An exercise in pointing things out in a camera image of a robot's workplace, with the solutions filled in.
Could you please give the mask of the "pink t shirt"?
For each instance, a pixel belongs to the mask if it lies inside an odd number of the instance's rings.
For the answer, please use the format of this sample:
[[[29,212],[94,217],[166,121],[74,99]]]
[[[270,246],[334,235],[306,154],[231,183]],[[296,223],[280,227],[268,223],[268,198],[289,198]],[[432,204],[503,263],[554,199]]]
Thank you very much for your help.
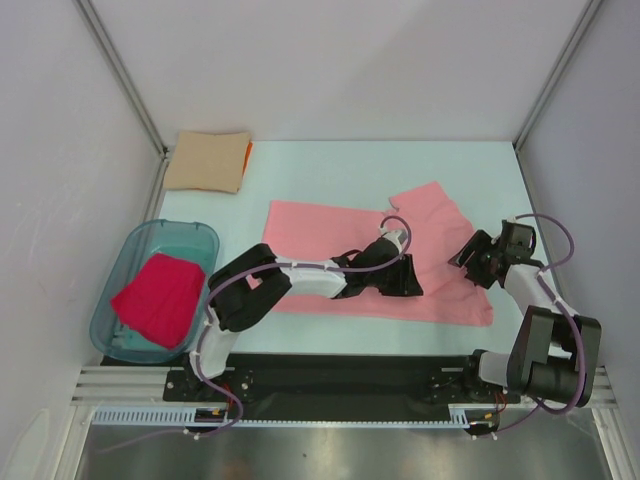
[[[463,270],[448,263],[474,233],[456,203],[437,182],[400,193],[389,203],[387,213],[400,216],[411,227],[409,251],[423,295],[385,297],[374,288],[344,300],[296,295],[279,302],[276,311],[491,325],[493,309],[484,290],[465,279]],[[274,200],[263,241],[280,256],[320,262],[366,247],[378,237],[384,216],[373,210]]]

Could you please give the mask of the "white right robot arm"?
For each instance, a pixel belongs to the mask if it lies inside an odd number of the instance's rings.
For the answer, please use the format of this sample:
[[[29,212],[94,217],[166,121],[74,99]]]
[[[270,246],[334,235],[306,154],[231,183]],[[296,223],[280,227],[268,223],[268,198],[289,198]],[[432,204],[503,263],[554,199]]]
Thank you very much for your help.
[[[475,367],[461,376],[463,393],[484,401],[497,386],[563,414],[589,402],[597,370],[601,324],[570,307],[533,258],[533,227],[504,221],[498,238],[476,231],[449,264],[474,285],[498,284],[523,314],[511,352],[477,350]]]

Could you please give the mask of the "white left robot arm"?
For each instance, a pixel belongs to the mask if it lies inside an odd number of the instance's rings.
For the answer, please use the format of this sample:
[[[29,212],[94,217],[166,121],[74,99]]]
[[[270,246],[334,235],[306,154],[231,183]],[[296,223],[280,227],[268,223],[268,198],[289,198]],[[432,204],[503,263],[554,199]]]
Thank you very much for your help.
[[[239,335],[286,297],[343,300],[368,289],[383,297],[421,297],[409,244],[405,231],[394,230],[362,250],[323,262],[279,257],[265,243],[251,247],[208,281],[203,331],[189,353],[187,389],[202,400],[214,397]]]

